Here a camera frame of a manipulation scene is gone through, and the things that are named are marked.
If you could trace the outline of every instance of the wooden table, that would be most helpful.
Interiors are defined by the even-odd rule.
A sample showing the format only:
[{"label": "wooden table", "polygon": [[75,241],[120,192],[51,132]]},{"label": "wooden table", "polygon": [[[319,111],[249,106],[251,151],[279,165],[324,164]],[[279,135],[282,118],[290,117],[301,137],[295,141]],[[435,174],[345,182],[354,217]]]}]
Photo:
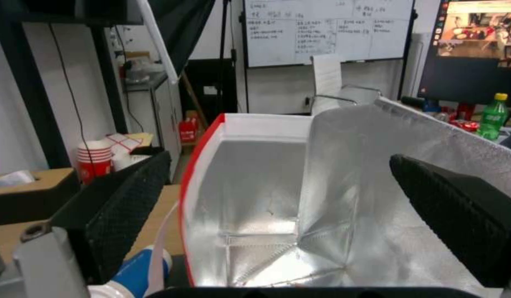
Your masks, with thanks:
[{"label": "wooden table", "polygon": [[[138,251],[144,247],[154,243],[157,230],[161,225],[161,221],[170,211],[171,207],[178,200],[178,193],[180,192],[180,185],[164,186],[158,198],[157,204],[154,206],[153,211],[150,213],[147,221],[142,227],[138,238],[132,246],[127,258],[134,256]],[[22,231],[36,222],[17,223],[9,225],[0,225],[0,254],[6,263],[12,260],[12,253],[19,243],[19,236]],[[173,256],[183,254],[182,239],[178,232],[178,212],[172,215],[169,220],[167,234],[165,236],[164,248]]]}]

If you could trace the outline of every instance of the stack of cups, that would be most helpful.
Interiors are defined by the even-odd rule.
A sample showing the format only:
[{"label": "stack of cups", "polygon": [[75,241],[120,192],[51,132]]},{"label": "stack of cups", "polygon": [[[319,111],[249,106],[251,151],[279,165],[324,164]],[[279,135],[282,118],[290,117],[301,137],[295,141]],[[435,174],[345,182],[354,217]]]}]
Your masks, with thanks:
[{"label": "stack of cups", "polygon": [[110,143],[106,141],[88,141],[86,145],[79,144],[77,161],[83,183],[88,185],[95,177],[109,174],[111,159]]}]

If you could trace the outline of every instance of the paper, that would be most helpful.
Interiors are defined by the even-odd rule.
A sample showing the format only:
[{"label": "paper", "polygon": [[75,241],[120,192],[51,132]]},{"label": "paper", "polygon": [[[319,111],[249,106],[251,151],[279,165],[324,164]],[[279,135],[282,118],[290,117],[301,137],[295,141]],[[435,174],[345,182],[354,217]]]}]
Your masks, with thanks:
[{"label": "paper", "polygon": [[17,185],[24,185],[36,181],[33,175],[27,170],[10,173],[0,177],[0,187],[11,187]]}]

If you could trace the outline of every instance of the red bag edge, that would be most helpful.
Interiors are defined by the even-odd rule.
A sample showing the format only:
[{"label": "red bag edge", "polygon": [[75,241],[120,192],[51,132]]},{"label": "red bag edge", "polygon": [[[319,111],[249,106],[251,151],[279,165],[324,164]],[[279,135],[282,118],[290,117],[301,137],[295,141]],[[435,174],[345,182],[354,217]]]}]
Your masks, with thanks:
[{"label": "red bag edge", "polygon": [[179,198],[180,208],[178,208],[178,229],[179,229],[180,235],[182,237],[182,248],[184,251],[184,260],[186,263],[188,280],[189,280],[189,284],[191,285],[191,287],[194,287],[195,283],[193,281],[193,275],[191,274],[191,268],[189,267],[186,242],[184,241],[184,233],[183,233],[183,228],[182,228],[182,219],[183,219],[183,215],[184,215],[184,200],[186,197],[187,188],[189,186],[189,181],[191,181],[191,177],[193,176],[193,172],[195,171],[195,164],[197,163],[197,160],[200,157],[200,154],[202,153],[202,151],[204,150],[204,147],[206,147],[206,144],[208,143],[208,141],[210,141],[210,139],[212,138],[212,136],[214,135],[216,130],[219,128],[219,126],[221,126],[221,124],[223,124],[225,121],[226,121],[225,114],[222,113],[213,121],[211,126],[208,127],[208,130],[206,130],[206,132],[204,133],[204,135],[198,142],[197,146],[195,147],[195,150],[193,151],[193,154],[191,155],[191,160],[189,161],[186,171],[184,172],[184,175],[182,177],[182,185],[180,187],[180,198]]}]

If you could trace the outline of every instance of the black shelf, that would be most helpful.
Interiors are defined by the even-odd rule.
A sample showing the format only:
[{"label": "black shelf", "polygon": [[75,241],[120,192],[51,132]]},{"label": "black shelf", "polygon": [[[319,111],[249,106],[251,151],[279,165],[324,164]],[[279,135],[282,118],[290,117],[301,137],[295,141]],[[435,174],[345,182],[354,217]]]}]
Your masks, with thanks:
[{"label": "black shelf", "polygon": [[136,0],[0,0],[0,14],[9,22],[68,23],[109,27],[142,25]]}]

